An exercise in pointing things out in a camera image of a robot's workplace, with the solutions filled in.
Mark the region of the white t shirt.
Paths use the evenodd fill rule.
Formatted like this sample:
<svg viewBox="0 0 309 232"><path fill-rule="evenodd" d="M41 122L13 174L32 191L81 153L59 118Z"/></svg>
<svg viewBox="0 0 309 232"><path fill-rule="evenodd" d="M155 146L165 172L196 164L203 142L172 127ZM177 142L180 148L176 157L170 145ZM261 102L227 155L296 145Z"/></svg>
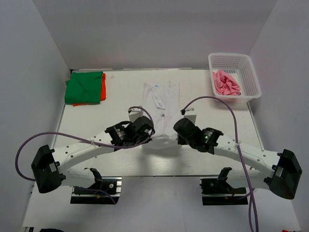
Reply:
<svg viewBox="0 0 309 232"><path fill-rule="evenodd" d="M142 107L153 119L155 133L142 148L161 151L179 147L175 123L182 118L180 110L180 84L144 83Z"/></svg>

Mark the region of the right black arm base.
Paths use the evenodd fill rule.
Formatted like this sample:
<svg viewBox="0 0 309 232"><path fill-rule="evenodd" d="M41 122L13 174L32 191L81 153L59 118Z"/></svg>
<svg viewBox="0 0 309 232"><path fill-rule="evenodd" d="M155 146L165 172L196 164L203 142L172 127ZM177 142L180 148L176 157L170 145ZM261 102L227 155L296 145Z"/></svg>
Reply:
<svg viewBox="0 0 309 232"><path fill-rule="evenodd" d="M200 180L203 206L248 205L246 188L233 188L216 178Z"/></svg>

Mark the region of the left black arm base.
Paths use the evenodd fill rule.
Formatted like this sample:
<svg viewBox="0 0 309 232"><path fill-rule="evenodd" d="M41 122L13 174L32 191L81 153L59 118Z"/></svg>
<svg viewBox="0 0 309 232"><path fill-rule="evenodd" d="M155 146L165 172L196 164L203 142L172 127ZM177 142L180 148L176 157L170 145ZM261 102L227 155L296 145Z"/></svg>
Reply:
<svg viewBox="0 0 309 232"><path fill-rule="evenodd" d="M94 183L88 188L74 186L70 204L117 204L120 198L121 186L121 177L102 178L101 182Z"/></svg>

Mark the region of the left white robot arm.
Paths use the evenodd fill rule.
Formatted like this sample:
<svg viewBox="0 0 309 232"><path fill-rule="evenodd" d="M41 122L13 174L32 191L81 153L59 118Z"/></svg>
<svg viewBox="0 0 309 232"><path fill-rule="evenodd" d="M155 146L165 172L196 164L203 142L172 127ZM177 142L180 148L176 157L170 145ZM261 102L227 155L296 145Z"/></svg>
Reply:
<svg viewBox="0 0 309 232"><path fill-rule="evenodd" d="M31 164L39 193L49 193L60 186L78 186L96 193L102 181L95 168L73 170L73 166L99 155L129 149L147 143L154 125L146 117L134 122L122 121L85 141L65 147L40 147Z"/></svg>

